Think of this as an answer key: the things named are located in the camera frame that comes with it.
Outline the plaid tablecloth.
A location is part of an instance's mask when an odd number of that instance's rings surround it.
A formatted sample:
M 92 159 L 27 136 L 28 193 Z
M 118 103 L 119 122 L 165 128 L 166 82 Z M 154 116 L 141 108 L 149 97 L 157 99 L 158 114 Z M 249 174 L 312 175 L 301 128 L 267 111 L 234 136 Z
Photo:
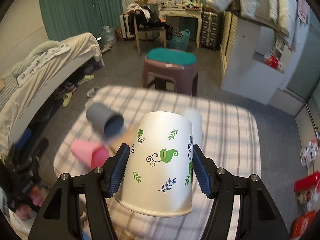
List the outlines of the plaid tablecloth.
M 145 113 L 182 113 L 185 109 L 196 109 L 202 116 L 202 152 L 205 156 L 237 176 L 261 173 L 257 123 L 253 115 L 241 107 L 125 86 L 106 86 L 89 103 L 103 103 L 122 114 L 126 127 L 137 124 Z M 118 238 L 200 239 L 213 202 L 201 192 L 194 174 L 187 174 L 183 182 L 193 187 L 193 211 L 182 217 L 145 216 L 109 199 L 107 205 Z

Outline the green slipper far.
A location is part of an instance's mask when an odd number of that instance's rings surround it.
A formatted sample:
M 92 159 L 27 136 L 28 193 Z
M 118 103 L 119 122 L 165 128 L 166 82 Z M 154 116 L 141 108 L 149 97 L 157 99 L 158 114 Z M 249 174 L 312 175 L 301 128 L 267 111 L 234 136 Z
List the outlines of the green slipper far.
M 78 81 L 77 86 L 81 86 L 94 79 L 94 75 L 85 75 L 80 81 Z

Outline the silver black suitcase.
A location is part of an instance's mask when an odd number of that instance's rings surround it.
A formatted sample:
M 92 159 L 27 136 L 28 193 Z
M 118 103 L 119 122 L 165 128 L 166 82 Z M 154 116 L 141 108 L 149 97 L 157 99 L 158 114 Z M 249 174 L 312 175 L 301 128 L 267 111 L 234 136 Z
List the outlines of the silver black suitcase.
M 210 11 L 202 13 L 202 28 L 200 33 L 200 45 L 218 50 L 220 46 L 220 36 L 222 14 Z

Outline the water jug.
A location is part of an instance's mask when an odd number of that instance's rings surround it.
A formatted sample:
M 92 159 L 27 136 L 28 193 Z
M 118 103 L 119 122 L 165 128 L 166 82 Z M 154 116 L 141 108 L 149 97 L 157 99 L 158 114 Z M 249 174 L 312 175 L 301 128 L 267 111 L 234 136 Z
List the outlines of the water jug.
M 104 26 L 103 31 L 101 32 L 101 38 L 104 44 L 113 45 L 116 43 L 116 35 L 114 28 L 109 26 Z

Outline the white puffer jacket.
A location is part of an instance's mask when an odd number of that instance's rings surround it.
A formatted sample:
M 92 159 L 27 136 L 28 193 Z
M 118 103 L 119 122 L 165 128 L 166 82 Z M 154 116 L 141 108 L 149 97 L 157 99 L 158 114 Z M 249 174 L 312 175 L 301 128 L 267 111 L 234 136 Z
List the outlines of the white puffer jacket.
M 206 6 L 223 12 L 235 0 L 206 0 Z M 293 35 L 296 25 L 296 0 L 239 0 L 240 15 L 276 29 L 286 37 Z

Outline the white printed package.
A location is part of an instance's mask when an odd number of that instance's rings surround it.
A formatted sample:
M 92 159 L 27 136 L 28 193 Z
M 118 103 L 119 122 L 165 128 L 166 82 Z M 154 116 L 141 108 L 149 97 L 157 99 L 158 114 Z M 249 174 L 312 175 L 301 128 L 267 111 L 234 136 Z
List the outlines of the white printed package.
M 303 166 L 309 167 L 310 164 L 319 155 L 319 140 L 312 139 L 308 144 L 300 151 L 300 160 Z

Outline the purple stool with teal cushion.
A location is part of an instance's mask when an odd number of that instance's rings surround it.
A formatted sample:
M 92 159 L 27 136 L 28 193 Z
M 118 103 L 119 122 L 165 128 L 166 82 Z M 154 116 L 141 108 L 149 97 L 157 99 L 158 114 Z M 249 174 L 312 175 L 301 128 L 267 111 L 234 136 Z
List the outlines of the purple stool with teal cushion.
M 152 85 L 166 90 L 167 82 L 174 85 L 174 92 L 197 95 L 197 57 L 181 50 L 155 48 L 144 59 L 142 69 L 143 88 Z

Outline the pink faceted cup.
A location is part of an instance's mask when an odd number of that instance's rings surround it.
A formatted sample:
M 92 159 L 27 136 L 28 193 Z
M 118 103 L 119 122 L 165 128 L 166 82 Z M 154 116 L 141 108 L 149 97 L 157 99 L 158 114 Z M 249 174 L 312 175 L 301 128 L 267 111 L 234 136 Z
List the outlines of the pink faceted cup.
M 90 168 L 102 167 L 110 156 L 109 150 L 103 144 L 83 140 L 72 142 L 71 153 Z

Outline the white slipper far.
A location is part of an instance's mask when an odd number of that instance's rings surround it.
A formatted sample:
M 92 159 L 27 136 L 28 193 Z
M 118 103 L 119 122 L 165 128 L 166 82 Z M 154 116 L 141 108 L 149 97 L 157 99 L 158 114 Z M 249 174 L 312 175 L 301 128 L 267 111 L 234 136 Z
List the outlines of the white slipper far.
M 94 87 L 94 88 L 91 88 L 88 92 L 87 92 L 87 97 L 88 98 L 92 98 L 93 96 L 95 96 L 97 94 L 97 92 L 100 90 L 101 88 L 100 87 Z

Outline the green slipper near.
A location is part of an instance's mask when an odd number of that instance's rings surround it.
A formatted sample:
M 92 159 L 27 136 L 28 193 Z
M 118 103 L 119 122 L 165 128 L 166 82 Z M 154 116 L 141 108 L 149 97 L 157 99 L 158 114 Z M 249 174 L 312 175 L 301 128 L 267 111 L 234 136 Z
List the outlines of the green slipper near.
M 67 92 L 67 93 L 63 96 L 63 103 L 62 103 L 63 108 L 66 108 L 66 107 L 69 105 L 72 96 L 73 96 L 73 93 L 72 93 L 72 92 Z

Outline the bed with beige sheet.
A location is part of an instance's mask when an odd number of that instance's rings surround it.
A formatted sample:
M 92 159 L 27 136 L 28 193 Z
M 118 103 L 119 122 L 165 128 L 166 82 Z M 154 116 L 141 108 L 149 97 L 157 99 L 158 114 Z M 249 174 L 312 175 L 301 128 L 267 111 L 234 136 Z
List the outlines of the bed with beige sheet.
M 96 61 L 102 59 L 99 43 L 92 33 L 83 33 L 63 41 L 46 41 L 36 46 L 28 56 L 15 63 L 1 75 L 1 160 L 9 153 L 10 133 L 18 120 L 25 116 L 30 104 L 38 99 L 52 78 L 77 58 L 89 54 Z

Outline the wooden chair with clothes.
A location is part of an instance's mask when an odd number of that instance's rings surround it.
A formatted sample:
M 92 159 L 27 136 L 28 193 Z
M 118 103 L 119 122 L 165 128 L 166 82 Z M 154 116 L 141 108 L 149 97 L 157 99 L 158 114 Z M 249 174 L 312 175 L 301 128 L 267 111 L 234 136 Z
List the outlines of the wooden chair with clothes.
M 145 34 L 146 41 L 148 40 L 148 33 L 159 32 L 163 40 L 164 48 L 167 48 L 167 42 L 173 37 L 173 27 L 165 19 L 151 11 L 148 7 L 141 7 L 137 3 L 132 3 L 127 7 L 129 31 L 135 35 L 138 54 L 141 55 L 139 33 Z

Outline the pink hanging garment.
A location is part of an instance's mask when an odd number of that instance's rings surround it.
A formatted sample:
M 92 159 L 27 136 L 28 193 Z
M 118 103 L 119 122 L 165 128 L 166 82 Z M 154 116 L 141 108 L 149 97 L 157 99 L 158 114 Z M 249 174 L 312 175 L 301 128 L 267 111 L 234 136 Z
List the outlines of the pink hanging garment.
M 297 14 L 299 19 L 304 23 L 308 23 L 309 5 L 306 0 L 298 0 L 297 2 Z

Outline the green slipper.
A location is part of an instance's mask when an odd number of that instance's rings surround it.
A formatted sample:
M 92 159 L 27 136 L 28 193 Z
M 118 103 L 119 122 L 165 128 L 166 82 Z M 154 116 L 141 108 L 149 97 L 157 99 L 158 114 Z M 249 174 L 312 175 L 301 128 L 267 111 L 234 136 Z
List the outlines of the green slipper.
M 62 103 L 63 108 L 66 108 L 66 107 L 69 105 L 72 96 L 73 96 L 73 93 L 72 93 L 72 92 L 67 92 L 67 93 L 63 96 L 63 103 Z
M 81 86 L 94 79 L 94 75 L 85 75 L 80 81 L 78 81 L 77 86 Z

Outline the white leaf-patterned paper cup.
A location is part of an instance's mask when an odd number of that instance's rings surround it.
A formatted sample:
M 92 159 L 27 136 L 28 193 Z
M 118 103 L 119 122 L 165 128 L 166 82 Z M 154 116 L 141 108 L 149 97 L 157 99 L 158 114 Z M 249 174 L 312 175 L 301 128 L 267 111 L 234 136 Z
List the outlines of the white leaf-patterned paper cup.
M 144 114 L 115 200 L 155 217 L 189 214 L 193 196 L 192 124 L 170 112 Z

